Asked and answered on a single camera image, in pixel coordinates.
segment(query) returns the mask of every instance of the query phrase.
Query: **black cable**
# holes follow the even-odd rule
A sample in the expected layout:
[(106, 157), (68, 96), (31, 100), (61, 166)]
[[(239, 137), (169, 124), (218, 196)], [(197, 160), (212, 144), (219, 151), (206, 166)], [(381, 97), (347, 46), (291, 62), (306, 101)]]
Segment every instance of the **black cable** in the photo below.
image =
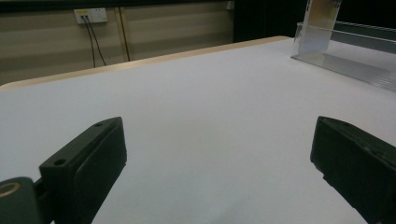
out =
[(91, 26), (90, 19), (88, 18), (88, 16), (86, 16), (86, 18), (87, 18), (88, 24), (89, 24), (89, 25), (90, 25), (90, 27), (91, 27), (91, 31), (92, 31), (93, 37), (95, 38), (95, 41), (96, 41), (96, 46), (98, 47), (98, 51), (99, 51), (100, 57), (102, 58), (102, 62), (103, 62), (103, 64), (106, 66), (105, 59), (103, 58), (103, 56), (102, 56), (102, 52), (100, 51), (100, 47), (99, 47), (99, 43), (98, 43), (98, 39), (96, 39), (95, 32), (94, 32), (94, 31), (93, 31), (93, 29), (92, 29), (92, 26)]
[(93, 52), (93, 42), (92, 42), (92, 37), (91, 37), (91, 32), (90, 32), (90, 28), (88, 27), (88, 23), (85, 20), (85, 18), (83, 16), (81, 16), (81, 18), (84, 20), (85, 26), (87, 27), (87, 31), (88, 31), (88, 35), (90, 36), (90, 40), (91, 40), (91, 49), (92, 49), (92, 58), (93, 58), (93, 67), (96, 67), (95, 64), (95, 53)]

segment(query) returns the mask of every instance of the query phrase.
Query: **white surface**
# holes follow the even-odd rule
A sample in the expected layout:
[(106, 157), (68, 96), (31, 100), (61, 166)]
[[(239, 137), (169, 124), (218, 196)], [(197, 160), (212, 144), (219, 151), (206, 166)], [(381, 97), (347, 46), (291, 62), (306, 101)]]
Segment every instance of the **white surface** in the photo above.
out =
[(122, 116), (94, 223), (364, 223), (309, 160), (317, 117), (396, 145), (396, 94), (290, 58), (291, 40), (0, 93), (0, 179)]

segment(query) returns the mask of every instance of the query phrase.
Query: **power outlet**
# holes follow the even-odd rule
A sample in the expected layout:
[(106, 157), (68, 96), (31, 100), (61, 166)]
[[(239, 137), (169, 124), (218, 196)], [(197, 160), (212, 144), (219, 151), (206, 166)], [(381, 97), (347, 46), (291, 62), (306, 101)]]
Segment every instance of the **power outlet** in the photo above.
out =
[(106, 9), (100, 8), (81, 8), (75, 9), (76, 20), (78, 24), (84, 24), (82, 17), (88, 17), (90, 23), (107, 21)]

